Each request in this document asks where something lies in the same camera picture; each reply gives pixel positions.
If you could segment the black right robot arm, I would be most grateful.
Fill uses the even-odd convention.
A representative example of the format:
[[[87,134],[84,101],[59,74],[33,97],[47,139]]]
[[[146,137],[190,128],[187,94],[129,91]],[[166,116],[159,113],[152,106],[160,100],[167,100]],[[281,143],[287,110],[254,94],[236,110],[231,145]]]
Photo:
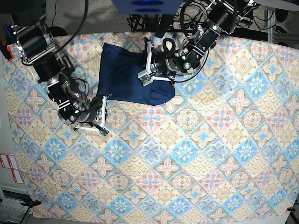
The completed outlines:
[[[87,98],[88,92],[79,93],[71,89],[71,81],[63,73],[65,63],[59,52],[63,46],[55,43],[51,29],[46,24],[46,2],[44,0],[12,0],[6,8],[11,26],[6,34],[16,43],[22,63],[36,70],[39,82],[47,84],[49,98],[57,103],[58,115],[66,125],[101,131],[107,126],[107,96]]]

